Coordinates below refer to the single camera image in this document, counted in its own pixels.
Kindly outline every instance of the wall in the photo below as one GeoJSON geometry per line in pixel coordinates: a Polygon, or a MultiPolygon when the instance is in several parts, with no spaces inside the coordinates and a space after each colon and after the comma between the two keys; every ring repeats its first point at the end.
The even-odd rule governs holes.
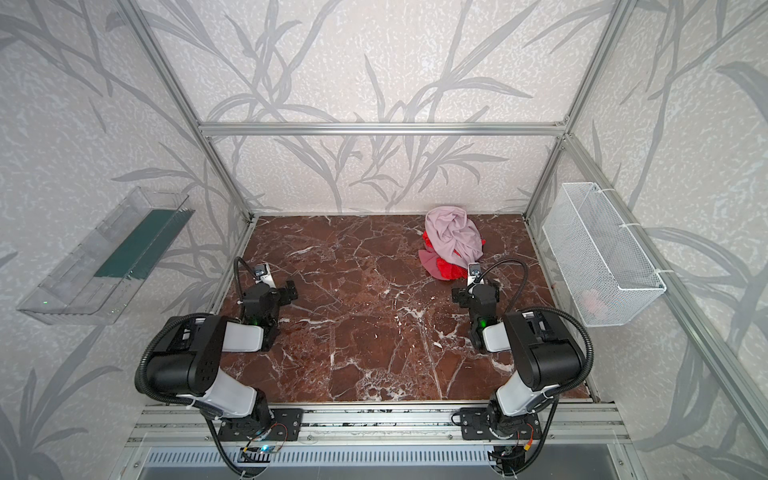
{"type": "MultiPolygon", "coordinates": [[[[139,3],[206,121],[553,122],[614,0],[139,3]]],[[[446,202],[519,213],[552,143],[216,140],[244,196],[266,214],[423,212],[446,202]]]]}
{"type": "Polygon", "coordinates": [[[170,315],[206,307],[245,227],[114,6],[0,5],[0,477],[106,478],[144,399],[133,371],[170,315]],[[112,326],[15,310],[136,185],[196,211],[112,326]]]}
{"type": "MultiPolygon", "coordinates": [[[[638,4],[576,128],[763,392],[767,26],[768,2],[638,4]]],[[[572,172],[563,161],[558,171],[572,172]]],[[[537,229],[558,182],[580,179],[550,184],[537,229]]],[[[663,300],[590,332],[594,381],[621,407],[650,478],[768,478],[768,459],[663,300]]]]}

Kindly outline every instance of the pink cloth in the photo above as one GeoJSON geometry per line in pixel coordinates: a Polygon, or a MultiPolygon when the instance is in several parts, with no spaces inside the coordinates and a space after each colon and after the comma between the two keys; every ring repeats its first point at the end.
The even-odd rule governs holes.
{"type": "Polygon", "coordinates": [[[426,250],[419,250],[419,260],[422,261],[422,266],[437,280],[447,280],[437,267],[437,259],[440,258],[440,256],[435,252],[435,249],[431,247],[424,248],[426,250]]]}
{"type": "Polygon", "coordinates": [[[482,257],[480,233],[462,208],[433,208],[427,213],[425,229],[435,252],[448,263],[467,268],[470,263],[482,257]]]}

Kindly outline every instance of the crumpled fabric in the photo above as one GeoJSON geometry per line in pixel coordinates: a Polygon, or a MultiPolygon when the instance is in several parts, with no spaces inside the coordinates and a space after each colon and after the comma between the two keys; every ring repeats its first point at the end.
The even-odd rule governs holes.
{"type": "Polygon", "coordinates": [[[429,235],[426,232],[422,235],[424,239],[424,250],[419,250],[419,259],[430,275],[437,280],[456,280],[467,277],[467,269],[461,268],[453,263],[448,263],[435,252],[432,242],[429,241],[429,235]]]}
{"type": "Polygon", "coordinates": [[[482,257],[480,232],[462,208],[433,208],[427,213],[425,230],[435,252],[448,263],[467,268],[482,257]]]}
{"type": "Polygon", "coordinates": [[[440,271],[440,267],[437,265],[437,262],[440,260],[448,265],[451,264],[440,258],[437,252],[435,252],[435,249],[431,246],[428,245],[424,250],[419,250],[419,260],[422,261],[422,266],[426,268],[427,272],[429,272],[429,274],[435,277],[437,280],[453,280],[450,278],[445,278],[445,276],[442,274],[442,271],[440,271]]]}

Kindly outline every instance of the mesh basket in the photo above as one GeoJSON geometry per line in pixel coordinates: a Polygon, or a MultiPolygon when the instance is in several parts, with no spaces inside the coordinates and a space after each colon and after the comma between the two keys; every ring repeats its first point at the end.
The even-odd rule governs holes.
{"type": "Polygon", "coordinates": [[[667,289],[597,184],[562,184],[542,228],[587,326],[624,325],[667,289]]]}

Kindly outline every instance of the brown marble surface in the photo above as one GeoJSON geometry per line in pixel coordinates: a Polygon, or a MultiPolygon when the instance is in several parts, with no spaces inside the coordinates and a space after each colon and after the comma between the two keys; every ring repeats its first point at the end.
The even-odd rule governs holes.
{"type": "MultiPolygon", "coordinates": [[[[480,264],[524,259],[531,274],[519,305],[551,305],[522,218],[471,218],[486,240],[480,264]]],[[[281,308],[268,353],[225,353],[222,368],[270,402],[489,398],[511,375],[511,355],[472,347],[467,310],[451,303],[453,282],[419,262],[423,229],[423,216],[261,217],[243,258],[268,262],[278,286],[293,279],[299,299],[281,308]]],[[[521,275],[513,265],[492,272],[500,308],[521,275]]],[[[241,281],[252,284],[245,274],[241,281]]],[[[232,287],[221,312],[237,310],[232,287]]]]}

